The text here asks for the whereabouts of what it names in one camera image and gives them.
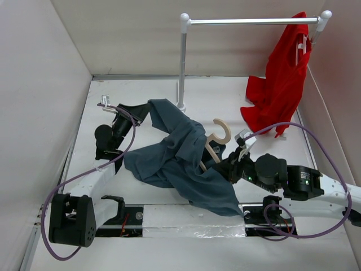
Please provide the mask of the blue grey t shirt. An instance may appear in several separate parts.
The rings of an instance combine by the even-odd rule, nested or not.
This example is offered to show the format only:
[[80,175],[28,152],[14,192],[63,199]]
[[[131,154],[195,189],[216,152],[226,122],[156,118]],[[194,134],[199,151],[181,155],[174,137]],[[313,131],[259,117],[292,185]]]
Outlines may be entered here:
[[233,185],[214,169],[203,171],[204,127],[167,99],[150,99],[152,127],[167,133],[159,143],[129,151],[124,166],[152,186],[174,188],[198,208],[220,216],[241,216]]

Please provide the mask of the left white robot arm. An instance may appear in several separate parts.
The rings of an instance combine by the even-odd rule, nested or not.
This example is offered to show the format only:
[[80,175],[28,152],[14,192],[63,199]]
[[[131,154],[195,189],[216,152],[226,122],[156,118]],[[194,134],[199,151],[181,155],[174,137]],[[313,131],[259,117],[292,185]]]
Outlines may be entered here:
[[69,192],[51,197],[48,233],[51,243],[88,247],[101,226],[126,219],[124,199],[105,194],[104,188],[122,166],[121,143],[130,130],[145,120],[151,105],[102,107],[113,111],[115,118],[111,125],[102,124],[95,129],[95,163],[91,173],[82,176]]

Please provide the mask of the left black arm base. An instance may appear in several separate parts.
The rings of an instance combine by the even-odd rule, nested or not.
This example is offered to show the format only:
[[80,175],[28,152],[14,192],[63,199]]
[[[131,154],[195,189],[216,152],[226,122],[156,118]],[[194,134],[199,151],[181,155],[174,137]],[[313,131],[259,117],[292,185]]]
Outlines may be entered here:
[[123,197],[105,195],[94,205],[96,237],[143,236],[143,205],[126,205]]

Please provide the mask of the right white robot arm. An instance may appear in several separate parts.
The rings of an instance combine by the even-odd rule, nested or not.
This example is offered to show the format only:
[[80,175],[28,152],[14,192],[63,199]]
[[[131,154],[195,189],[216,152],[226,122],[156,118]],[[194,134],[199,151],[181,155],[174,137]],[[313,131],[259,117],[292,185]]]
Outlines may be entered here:
[[360,188],[343,187],[316,169],[287,165],[270,154],[253,161],[249,154],[240,158],[237,151],[213,168],[232,184],[245,180],[268,191],[258,213],[267,222],[279,218],[285,208],[299,217],[346,216],[352,225],[360,226]]

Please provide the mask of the beige wooden hanger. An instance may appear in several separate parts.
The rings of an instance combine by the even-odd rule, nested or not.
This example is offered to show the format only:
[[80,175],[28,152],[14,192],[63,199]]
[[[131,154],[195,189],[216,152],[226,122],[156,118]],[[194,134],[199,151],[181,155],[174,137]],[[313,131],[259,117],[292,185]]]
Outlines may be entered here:
[[227,144],[231,140],[231,129],[230,129],[229,125],[226,124],[221,119],[213,119],[213,123],[215,125],[219,125],[220,127],[222,127],[222,129],[224,131],[224,137],[220,138],[215,133],[210,134],[207,137],[206,144],[205,144],[205,149],[207,150],[207,152],[210,154],[211,158],[216,163],[220,163],[221,162],[220,158],[217,156],[217,154],[215,153],[215,151],[213,150],[213,148],[210,146],[209,143],[211,141],[214,141],[214,142],[219,143],[221,145]]

